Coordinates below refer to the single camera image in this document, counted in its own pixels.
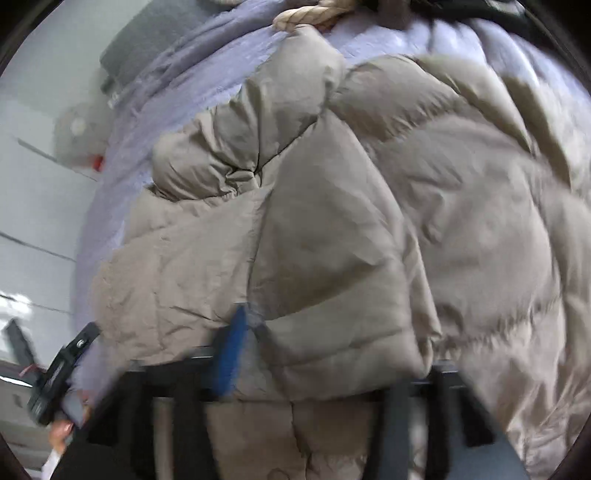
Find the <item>jacket sleeve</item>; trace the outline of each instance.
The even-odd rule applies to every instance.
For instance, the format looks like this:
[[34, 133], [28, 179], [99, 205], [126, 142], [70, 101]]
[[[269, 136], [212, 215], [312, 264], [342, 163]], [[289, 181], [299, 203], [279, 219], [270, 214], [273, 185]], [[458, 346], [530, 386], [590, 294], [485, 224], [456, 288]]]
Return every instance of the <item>jacket sleeve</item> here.
[[159, 140], [157, 190], [176, 201], [256, 188], [257, 172], [314, 124], [345, 69], [342, 55], [315, 28], [298, 27], [230, 102]]

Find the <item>floor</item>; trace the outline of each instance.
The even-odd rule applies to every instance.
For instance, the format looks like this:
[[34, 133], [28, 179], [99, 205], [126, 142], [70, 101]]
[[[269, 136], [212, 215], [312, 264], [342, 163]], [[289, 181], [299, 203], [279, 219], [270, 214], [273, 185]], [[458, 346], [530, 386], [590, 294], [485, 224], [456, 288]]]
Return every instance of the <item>floor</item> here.
[[99, 56], [148, 2], [64, 0], [0, 77], [0, 328], [21, 318], [44, 365], [74, 336], [77, 238], [100, 181], [55, 161], [54, 128], [70, 107], [106, 102]]

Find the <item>gray pillow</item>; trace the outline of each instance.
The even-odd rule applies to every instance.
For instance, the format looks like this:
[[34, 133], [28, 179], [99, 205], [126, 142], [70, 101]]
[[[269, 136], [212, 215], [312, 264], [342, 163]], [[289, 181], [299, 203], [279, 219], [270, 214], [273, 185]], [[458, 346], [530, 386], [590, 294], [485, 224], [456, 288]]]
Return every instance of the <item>gray pillow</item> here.
[[152, 0], [115, 36], [100, 64], [122, 89], [179, 38], [229, 9], [212, 0]]

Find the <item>beige braid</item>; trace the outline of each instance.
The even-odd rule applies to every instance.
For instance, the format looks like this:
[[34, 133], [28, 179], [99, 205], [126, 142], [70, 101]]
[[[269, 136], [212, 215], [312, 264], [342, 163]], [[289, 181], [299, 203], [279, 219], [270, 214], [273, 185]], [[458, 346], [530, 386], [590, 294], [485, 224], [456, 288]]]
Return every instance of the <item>beige braid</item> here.
[[319, 25], [331, 18], [351, 12], [357, 6], [358, 0], [320, 0], [318, 5], [286, 10], [273, 20], [277, 30], [293, 30], [296, 25]]

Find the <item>beige puffer jacket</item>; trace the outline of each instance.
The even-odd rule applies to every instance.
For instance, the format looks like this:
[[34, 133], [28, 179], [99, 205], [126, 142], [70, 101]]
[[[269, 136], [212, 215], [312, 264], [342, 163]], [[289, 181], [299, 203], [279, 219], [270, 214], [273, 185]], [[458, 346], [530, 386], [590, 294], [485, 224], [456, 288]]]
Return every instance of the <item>beige puffer jacket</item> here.
[[582, 118], [457, 59], [350, 69], [297, 28], [156, 145], [96, 280], [114, 364], [205, 345], [248, 301], [243, 402], [209, 409], [225, 480], [360, 478], [373, 408], [354, 395], [437, 358], [547, 478], [591, 410]]

